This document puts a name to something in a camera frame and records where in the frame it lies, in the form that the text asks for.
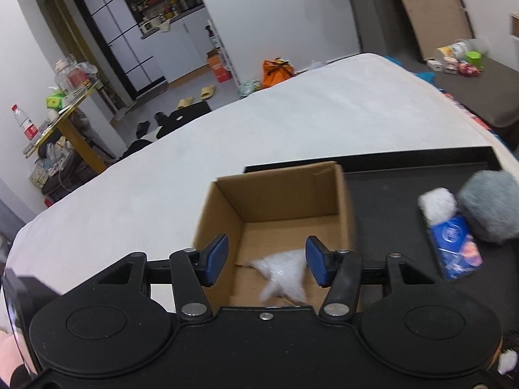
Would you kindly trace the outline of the clear plastic bag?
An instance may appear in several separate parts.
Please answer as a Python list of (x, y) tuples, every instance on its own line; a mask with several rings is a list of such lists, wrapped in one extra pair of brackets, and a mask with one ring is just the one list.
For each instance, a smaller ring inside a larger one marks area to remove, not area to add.
[(249, 261), (267, 283), (260, 292), (260, 301), (267, 303), (274, 298), (285, 298), (304, 304), (307, 300), (304, 279), (307, 262), (303, 249), (274, 253)]

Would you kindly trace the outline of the brown cardboard box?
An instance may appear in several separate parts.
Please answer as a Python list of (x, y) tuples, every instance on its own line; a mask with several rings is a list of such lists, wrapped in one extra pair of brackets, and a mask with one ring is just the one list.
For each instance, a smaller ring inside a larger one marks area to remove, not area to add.
[(330, 250), (355, 250), (356, 220), (343, 170), (336, 162), (220, 177), (209, 186), (193, 245), (205, 248), (219, 234), (229, 255), (205, 294), (213, 310), (263, 306), (267, 279), (252, 261), (303, 249), (315, 235)]

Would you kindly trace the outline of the white towel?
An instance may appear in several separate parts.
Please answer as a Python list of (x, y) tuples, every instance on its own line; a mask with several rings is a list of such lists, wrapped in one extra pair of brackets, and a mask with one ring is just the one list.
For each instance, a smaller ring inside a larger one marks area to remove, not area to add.
[(454, 195), (443, 187), (435, 188), (420, 195), (418, 207), (429, 227), (451, 219), (457, 212)]

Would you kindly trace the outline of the blue tissue pack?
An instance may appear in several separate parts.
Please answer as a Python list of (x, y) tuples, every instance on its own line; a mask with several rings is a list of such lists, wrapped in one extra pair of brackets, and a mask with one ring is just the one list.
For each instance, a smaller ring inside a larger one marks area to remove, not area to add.
[(483, 265), (471, 229), (462, 215), (428, 228), (442, 275), (450, 281), (468, 276)]

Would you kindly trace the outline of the grey fluffy plush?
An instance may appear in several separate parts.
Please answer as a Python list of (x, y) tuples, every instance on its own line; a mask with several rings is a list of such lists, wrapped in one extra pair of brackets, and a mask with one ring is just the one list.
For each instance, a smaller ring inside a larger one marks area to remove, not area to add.
[(456, 201), (479, 240), (503, 244), (518, 237), (518, 183), (508, 171), (478, 171)]

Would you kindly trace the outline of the black tray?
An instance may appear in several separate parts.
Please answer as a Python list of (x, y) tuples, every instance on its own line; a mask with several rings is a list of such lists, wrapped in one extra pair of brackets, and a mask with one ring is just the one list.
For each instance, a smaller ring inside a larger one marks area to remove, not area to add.
[(304, 304), (274, 298), (273, 318), (247, 321), (245, 342), (270, 350), (352, 360), (375, 357), (415, 374), (455, 374), (491, 361), (502, 340), (496, 309), (505, 285), (498, 271), (476, 270), (460, 283), (441, 273), (418, 195), (431, 183), (456, 180), (448, 167), (393, 171), (390, 155), (336, 162), (353, 205), (362, 276), (356, 314), (346, 322), (319, 317), (329, 289), (307, 265)]

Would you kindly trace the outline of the yellow side table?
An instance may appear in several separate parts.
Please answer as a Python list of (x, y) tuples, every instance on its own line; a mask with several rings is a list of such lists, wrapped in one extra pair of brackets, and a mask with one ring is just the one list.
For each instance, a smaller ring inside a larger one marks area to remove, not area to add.
[(95, 90), (99, 89), (100, 86), (100, 82), (96, 81), (90, 88), (86, 88), (72, 104), (69, 104), (60, 110), (58, 117), (44, 128), (37, 139), (29, 145), (28, 150), (24, 153), (25, 158), (29, 159), (55, 130), (59, 130), (76, 150), (78, 155), (81, 156), (84, 162), (86, 162), (96, 174), (99, 175), (103, 173), (106, 170), (104, 162), (98, 157), (86, 142), (86, 139), (69, 120), (69, 116), (74, 113), (79, 108), (80, 104), (89, 98)]

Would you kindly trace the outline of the orange bag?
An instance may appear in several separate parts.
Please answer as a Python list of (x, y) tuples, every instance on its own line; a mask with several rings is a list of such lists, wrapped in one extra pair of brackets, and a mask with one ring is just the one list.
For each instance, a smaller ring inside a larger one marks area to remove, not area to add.
[(262, 64), (262, 87), (271, 88), (296, 75), (296, 71), (289, 61), (276, 58), (273, 61), (265, 60)]

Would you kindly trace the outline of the orange carton box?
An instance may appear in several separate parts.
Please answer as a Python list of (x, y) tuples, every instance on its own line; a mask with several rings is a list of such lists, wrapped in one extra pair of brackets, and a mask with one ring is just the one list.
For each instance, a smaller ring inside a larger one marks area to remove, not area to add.
[(231, 72), (225, 67), (224, 62), (216, 49), (212, 49), (207, 53), (207, 64), (219, 83), (231, 80)]

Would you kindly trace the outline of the red label water bottle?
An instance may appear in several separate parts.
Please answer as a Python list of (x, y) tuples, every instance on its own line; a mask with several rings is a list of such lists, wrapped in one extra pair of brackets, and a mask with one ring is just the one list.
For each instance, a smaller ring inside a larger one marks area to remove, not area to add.
[(14, 104), (11, 107), (11, 111), (26, 138), (29, 141), (35, 141), (39, 135), (38, 127), (32, 122), (29, 116), (17, 106), (17, 104)]

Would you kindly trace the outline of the green tissue box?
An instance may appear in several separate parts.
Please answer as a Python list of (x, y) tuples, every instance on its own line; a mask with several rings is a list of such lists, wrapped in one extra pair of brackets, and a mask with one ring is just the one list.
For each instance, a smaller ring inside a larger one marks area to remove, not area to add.
[(49, 110), (62, 110), (66, 104), (64, 103), (65, 96), (62, 93), (57, 93), (46, 98), (46, 107)]

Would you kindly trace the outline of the red small toys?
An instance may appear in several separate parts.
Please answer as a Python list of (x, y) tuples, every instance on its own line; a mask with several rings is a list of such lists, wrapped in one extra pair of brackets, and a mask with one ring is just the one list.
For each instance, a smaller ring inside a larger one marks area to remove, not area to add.
[(473, 66), (468, 62), (459, 62), (457, 65), (458, 73), (464, 77), (479, 77), (482, 73), (482, 69), (477, 66)]

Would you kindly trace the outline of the white label can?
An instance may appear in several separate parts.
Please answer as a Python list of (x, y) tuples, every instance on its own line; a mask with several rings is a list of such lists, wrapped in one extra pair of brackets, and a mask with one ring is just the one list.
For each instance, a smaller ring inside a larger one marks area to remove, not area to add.
[(466, 59), (466, 54), (471, 50), (472, 47), (468, 40), (458, 40), (453, 44), (436, 48), (434, 59), (443, 62), (445, 58), (450, 57), (462, 61)]

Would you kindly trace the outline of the green cup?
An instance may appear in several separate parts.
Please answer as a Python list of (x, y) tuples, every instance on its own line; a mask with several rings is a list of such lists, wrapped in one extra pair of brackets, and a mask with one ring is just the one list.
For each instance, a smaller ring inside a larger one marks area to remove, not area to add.
[(468, 64), (475, 68), (482, 67), (482, 54), (478, 51), (471, 50), (465, 53), (465, 59)]

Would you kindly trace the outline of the black framed glass door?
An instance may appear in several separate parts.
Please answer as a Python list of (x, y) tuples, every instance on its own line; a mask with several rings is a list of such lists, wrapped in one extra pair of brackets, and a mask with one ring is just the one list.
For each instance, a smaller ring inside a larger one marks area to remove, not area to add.
[(164, 81), (126, 0), (73, 0), (105, 59), (136, 100)]

